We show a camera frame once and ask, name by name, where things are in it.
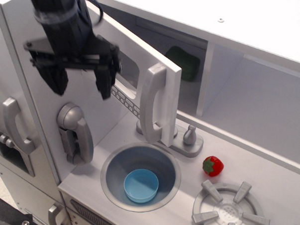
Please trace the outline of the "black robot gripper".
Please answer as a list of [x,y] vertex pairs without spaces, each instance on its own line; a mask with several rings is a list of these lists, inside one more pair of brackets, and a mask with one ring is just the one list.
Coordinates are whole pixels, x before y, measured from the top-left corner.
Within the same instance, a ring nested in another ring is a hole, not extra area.
[[49,88],[62,96],[68,85],[66,69],[88,69],[95,73],[102,99],[108,99],[120,71],[119,48],[94,35],[89,13],[35,10],[34,17],[46,38],[28,41],[24,48]]

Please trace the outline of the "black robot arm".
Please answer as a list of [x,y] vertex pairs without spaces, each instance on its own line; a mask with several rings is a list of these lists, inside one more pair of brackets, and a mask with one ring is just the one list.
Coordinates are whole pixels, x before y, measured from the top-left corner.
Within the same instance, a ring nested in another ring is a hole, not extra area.
[[105,100],[120,71],[119,48],[94,35],[87,1],[100,11],[97,22],[101,23],[103,9],[96,0],[31,0],[34,17],[46,38],[28,41],[24,48],[54,93],[64,94],[68,85],[66,69],[92,70],[97,90]]

